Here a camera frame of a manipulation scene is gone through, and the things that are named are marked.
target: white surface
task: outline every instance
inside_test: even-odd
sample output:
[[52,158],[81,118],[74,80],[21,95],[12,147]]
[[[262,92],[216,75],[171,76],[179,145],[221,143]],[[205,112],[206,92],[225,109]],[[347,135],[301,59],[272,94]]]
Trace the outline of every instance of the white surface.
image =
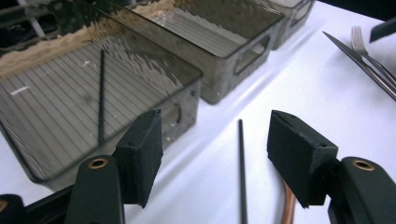
[[[380,21],[317,2],[306,25],[218,105],[199,103],[197,123],[165,150],[142,210],[125,206],[127,223],[239,223],[237,120],[244,121],[249,223],[279,223],[284,193],[267,159],[271,110],[304,120],[339,146],[338,159],[362,157],[396,179],[396,102],[322,33],[346,44],[353,25],[365,40]],[[367,45],[396,74],[396,36]],[[0,140],[0,194],[25,204],[50,191],[32,184]],[[327,208],[296,205],[295,223],[330,223]]]

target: black rod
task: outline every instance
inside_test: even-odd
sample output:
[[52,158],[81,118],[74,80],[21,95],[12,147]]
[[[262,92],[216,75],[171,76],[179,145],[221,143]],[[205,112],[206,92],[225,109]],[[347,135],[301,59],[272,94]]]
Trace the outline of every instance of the black rod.
[[243,121],[238,120],[239,133],[239,172],[240,172],[240,196],[241,196],[241,223],[248,224],[247,187],[245,176],[245,147]]
[[105,51],[100,52],[98,145],[105,142]]

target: cutlery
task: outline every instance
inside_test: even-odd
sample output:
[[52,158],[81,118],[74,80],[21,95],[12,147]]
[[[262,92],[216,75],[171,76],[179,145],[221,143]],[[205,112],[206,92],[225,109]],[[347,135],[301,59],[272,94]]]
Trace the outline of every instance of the cutlery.
[[361,34],[361,28],[359,26],[352,27],[352,48],[359,53],[359,55],[367,59],[376,69],[378,69],[384,76],[389,80],[389,82],[396,87],[396,77],[388,71],[381,63],[376,59],[369,56],[369,52],[366,47],[364,47],[363,37]]
[[343,44],[332,35],[323,32],[340,50],[355,62],[376,84],[378,84],[393,100],[396,101],[396,89],[382,78],[372,67],[363,61],[363,58],[353,49]]

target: transparent plastic container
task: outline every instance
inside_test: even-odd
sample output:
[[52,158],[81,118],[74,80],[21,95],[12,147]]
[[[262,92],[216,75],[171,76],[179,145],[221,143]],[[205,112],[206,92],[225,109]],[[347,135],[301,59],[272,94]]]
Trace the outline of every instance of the transparent plastic container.
[[161,109],[163,147],[196,120],[202,72],[83,1],[0,11],[0,127],[36,183],[62,189]]
[[283,15],[248,1],[157,0],[96,7],[203,71],[201,96],[218,103],[264,63]]
[[268,7],[285,15],[276,36],[273,49],[278,49],[297,30],[299,30],[308,19],[315,0],[250,0],[259,6]]

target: copper pipe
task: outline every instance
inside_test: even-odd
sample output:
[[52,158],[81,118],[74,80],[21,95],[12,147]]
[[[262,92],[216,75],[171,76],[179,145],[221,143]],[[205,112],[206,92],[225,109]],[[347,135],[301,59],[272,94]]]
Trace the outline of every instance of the copper pipe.
[[296,197],[293,192],[289,188],[288,184],[283,181],[285,184],[285,207],[283,210],[282,224],[292,224],[294,218],[294,206],[296,204]]

